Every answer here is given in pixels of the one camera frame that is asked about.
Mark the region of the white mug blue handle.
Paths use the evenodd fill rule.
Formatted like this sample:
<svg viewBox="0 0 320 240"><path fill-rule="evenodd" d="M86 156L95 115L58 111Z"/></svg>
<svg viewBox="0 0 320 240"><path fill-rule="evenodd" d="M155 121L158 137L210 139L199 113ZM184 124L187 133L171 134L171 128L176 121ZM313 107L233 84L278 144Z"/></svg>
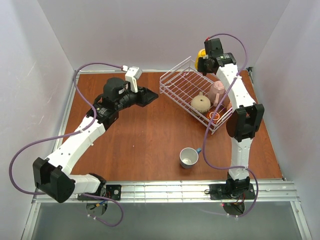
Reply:
<svg viewBox="0 0 320 240"><path fill-rule="evenodd" d="M179 153L180 165L184 169L192 168L199 160L199 154L202 152L201 148L194 149L192 147L186 147Z"/></svg>

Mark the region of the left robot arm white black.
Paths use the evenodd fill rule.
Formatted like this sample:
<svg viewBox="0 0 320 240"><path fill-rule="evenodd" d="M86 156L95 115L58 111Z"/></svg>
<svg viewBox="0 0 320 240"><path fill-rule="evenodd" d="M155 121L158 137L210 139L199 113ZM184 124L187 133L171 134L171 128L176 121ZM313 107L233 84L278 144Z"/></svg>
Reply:
<svg viewBox="0 0 320 240"><path fill-rule="evenodd" d="M145 107L158 98L146 87L133 87L132 83L118 77L107 80L103 93L98 95L93 108L83 118L73 136L46 159L37 158L32 165L35 186L63 203L73 194L106 195L106 180L94 173L72 175L72 169L93 145L118 119L119 112L133 105Z"/></svg>

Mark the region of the yellow enamel mug black handle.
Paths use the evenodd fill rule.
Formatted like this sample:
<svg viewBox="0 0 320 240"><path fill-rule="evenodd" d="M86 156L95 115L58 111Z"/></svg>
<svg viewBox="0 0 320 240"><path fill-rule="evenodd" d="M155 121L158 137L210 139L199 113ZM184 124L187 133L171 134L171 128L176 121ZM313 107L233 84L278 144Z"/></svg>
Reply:
<svg viewBox="0 0 320 240"><path fill-rule="evenodd" d="M195 67L196 67L198 72L203 72L206 69L206 67L205 67L205 63L206 63L205 56L206 56L206 50L205 49L201 49L197 54L197 57L196 57L196 60L195 60Z"/></svg>

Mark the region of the beige round ceramic mug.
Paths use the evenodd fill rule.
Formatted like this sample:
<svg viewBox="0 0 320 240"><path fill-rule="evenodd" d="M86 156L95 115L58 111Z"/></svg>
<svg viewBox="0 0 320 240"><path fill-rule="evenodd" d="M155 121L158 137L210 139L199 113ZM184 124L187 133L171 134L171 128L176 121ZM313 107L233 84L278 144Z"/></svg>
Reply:
<svg viewBox="0 0 320 240"><path fill-rule="evenodd" d="M202 91L200 91L199 94L191 100L190 105L201 114L207 113L211 108L209 98L205 96Z"/></svg>

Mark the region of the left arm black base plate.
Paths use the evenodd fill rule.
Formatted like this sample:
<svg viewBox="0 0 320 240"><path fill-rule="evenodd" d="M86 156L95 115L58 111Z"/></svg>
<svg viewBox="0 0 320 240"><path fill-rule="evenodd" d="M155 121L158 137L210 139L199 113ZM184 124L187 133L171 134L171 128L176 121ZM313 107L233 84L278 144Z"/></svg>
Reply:
<svg viewBox="0 0 320 240"><path fill-rule="evenodd" d="M122 193L122 185L108 184L106 185L106 191L105 191L104 197L119 201L121 199L121 193ZM96 195L94 197L78 195L77 200L78 201L97 201L97 200L103 200L103 199L97 197Z"/></svg>

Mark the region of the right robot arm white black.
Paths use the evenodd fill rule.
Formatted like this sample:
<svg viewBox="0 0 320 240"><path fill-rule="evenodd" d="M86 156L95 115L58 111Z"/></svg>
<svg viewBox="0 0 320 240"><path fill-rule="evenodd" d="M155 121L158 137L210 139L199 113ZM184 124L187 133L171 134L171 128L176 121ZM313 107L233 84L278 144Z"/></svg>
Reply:
<svg viewBox="0 0 320 240"><path fill-rule="evenodd" d="M208 194L213 200L236 199L245 195L255 197L250 183L252 173L248 169L250 149L259 130L265 112L264 106L257 104L248 93L240 76L235 57L225 53L217 35L204 41L205 56L198 58L197 71L215 74L225 88L224 98L229 98L232 114L226 122L226 130L231 139L231 164L226 168L224 184L210 185Z"/></svg>

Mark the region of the dark brown glazed mug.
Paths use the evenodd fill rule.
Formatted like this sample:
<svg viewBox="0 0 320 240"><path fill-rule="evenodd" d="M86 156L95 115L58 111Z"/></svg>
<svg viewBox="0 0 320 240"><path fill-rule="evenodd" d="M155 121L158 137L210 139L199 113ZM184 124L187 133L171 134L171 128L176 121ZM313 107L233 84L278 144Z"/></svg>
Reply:
<svg viewBox="0 0 320 240"><path fill-rule="evenodd" d="M213 118L213 123L214 124L217 124L218 121L220 120L221 116L220 114L217 112L216 114L214 114L214 111L209 111L207 114L206 114L206 118L208 120L211 120L211 118Z"/></svg>

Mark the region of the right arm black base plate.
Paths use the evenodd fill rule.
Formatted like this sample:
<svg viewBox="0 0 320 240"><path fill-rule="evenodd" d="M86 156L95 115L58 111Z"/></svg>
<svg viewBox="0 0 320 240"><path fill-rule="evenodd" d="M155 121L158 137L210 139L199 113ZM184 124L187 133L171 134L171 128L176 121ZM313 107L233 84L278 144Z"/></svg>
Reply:
<svg viewBox="0 0 320 240"><path fill-rule="evenodd" d="M248 189L231 189L226 183L210 184L208 189L204 191L210 196L211 200L253 200L256 197L253 185L250 183Z"/></svg>

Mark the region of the pink floral mug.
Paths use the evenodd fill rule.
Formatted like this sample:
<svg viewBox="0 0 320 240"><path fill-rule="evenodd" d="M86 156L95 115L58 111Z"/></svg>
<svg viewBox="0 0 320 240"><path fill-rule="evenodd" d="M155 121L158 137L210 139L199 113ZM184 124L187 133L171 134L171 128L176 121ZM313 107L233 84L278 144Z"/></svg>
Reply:
<svg viewBox="0 0 320 240"><path fill-rule="evenodd" d="M229 109L231 109L232 108L232 103L231 103L231 101L227 104L227 107L226 107L226 109L227 110L229 110Z"/></svg>

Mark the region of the white faceted mug pink handle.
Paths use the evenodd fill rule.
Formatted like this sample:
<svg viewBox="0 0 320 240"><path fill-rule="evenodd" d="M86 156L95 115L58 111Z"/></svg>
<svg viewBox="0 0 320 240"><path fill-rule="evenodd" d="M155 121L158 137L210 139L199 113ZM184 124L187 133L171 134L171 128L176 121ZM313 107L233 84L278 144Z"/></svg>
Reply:
<svg viewBox="0 0 320 240"><path fill-rule="evenodd" d="M225 94L225 88L220 80L215 81L208 92L208 99L214 107L217 107Z"/></svg>

